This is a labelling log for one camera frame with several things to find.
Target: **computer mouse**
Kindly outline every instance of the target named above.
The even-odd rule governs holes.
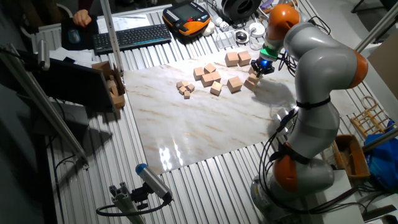
[[[76,29],[70,29],[68,31],[68,38],[69,38],[69,42],[71,42],[72,44],[80,43],[79,31],[77,31]]]

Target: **keyboard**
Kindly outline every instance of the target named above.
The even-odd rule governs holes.
[[[172,40],[165,24],[117,31],[116,37],[120,50],[164,44]],[[108,33],[93,35],[93,42],[96,55],[113,52]]]

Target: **wooden cube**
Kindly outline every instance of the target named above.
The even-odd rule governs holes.
[[[179,90],[181,87],[183,87],[184,86],[184,84],[182,84],[182,82],[178,82],[177,84],[176,84],[176,87],[177,87],[177,89]]]
[[[213,84],[213,75],[212,74],[206,74],[201,76],[201,83],[203,84],[203,87],[208,87]]]
[[[119,92],[118,89],[116,88],[116,85],[111,87],[111,91],[114,96],[119,96]]]
[[[249,71],[248,71],[248,74],[256,74],[256,71],[254,71],[254,69],[253,69],[253,67],[252,66],[250,66],[250,68],[249,68]]]
[[[186,90],[187,90],[187,88],[182,86],[178,91],[180,92],[181,95],[183,95]]]
[[[251,91],[254,91],[256,84],[254,84],[253,82],[250,82],[249,80],[244,81],[243,84],[246,88],[248,88]]]
[[[193,91],[195,90],[195,86],[192,85],[192,84],[189,84],[189,85],[187,86],[187,90],[191,93],[191,92],[193,92]]]
[[[225,55],[225,64],[227,67],[238,66],[238,53],[230,52]]]
[[[117,96],[113,98],[113,103],[116,107],[116,109],[120,109],[124,106],[124,96]]]
[[[205,74],[205,71],[203,70],[202,67],[195,68],[193,70],[193,77],[195,78],[195,81],[199,81],[201,79],[201,76],[204,74]]]
[[[233,77],[228,80],[228,83],[226,84],[226,86],[228,86],[231,93],[235,93],[235,92],[241,90],[242,82],[239,79],[239,77]]]
[[[209,74],[211,72],[215,72],[216,71],[216,67],[214,67],[214,65],[212,63],[209,63],[208,65],[205,66],[205,74]]]
[[[108,89],[111,90],[112,86],[116,87],[116,83],[114,82],[114,80],[107,80],[106,81],[106,85],[108,86]]]
[[[248,51],[238,53],[238,57],[239,57],[238,64],[240,67],[250,64],[251,56]]]
[[[211,90],[210,93],[214,94],[216,96],[220,95],[221,92],[221,87],[223,86],[223,84],[218,83],[218,82],[213,82],[212,86],[211,86]]]
[[[221,75],[218,72],[212,72],[210,73],[211,76],[213,77],[213,81],[215,82],[220,82],[221,81]]]
[[[259,83],[260,78],[257,78],[257,76],[252,73],[252,74],[249,75],[248,80],[250,82],[253,82],[254,84],[257,84],[257,83]]]
[[[184,92],[184,99],[189,99],[191,97],[191,93],[189,91]]]

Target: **metal rod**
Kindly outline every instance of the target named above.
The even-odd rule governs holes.
[[[369,35],[363,39],[358,46],[355,47],[355,50],[358,53],[361,53],[366,46],[372,42],[376,36],[384,30],[384,28],[393,20],[393,18],[398,14],[398,2],[387,12],[387,14],[373,27],[370,31]]]
[[[12,45],[8,45],[7,50],[18,55],[17,50]],[[55,128],[61,138],[71,145],[72,151],[79,158],[86,160],[87,157],[83,148],[76,140],[72,132],[69,130],[68,126],[65,124],[60,114],[52,106],[51,102],[47,98],[46,94],[40,87],[35,77],[32,75],[32,73],[25,70],[25,67],[22,64],[21,60],[7,53],[0,53],[0,59],[8,67],[8,69],[11,71],[17,81],[24,88],[26,93],[32,98],[33,102],[37,105],[41,112],[43,112],[44,116]]]
[[[385,142],[390,141],[391,139],[395,138],[398,136],[398,128],[394,128],[393,130],[387,132],[386,134],[383,134],[382,136],[378,137],[377,139],[367,143],[362,147],[363,152],[370,151],[381,144],[384,144]]]
[[[109,6],[109,1],[108,0],[100,0],[100,1],[101,1],[102,12],[104,13],[106,27],[108,28],[109,40],[111,41],[114,59],[116,61],[116,67],[118,68],[119,73],[123,75],[124,69],[120,56],[118,37],[116,37],[116,31],[113,26],[112,12]]]

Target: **white marble mat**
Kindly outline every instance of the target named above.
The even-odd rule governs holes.
[[[258,51],[232,51],[243,50],[258,58]],[[294,77],[285,68],[264,76],[254,92],[242,86],[231,94],[228,79],[238,76],[244,82],[249,65],[228,68],[225,53],[124,73],[146,159],[156,174],[266,140],[272,115],[295,104]],[[221,75],[220,96],[193,78],[193,69],[208,63]],[[195,86],[189,100],[175,87],[185,80]],[[331,100],[341,115],[354,112],[345,91],[332,92]]]

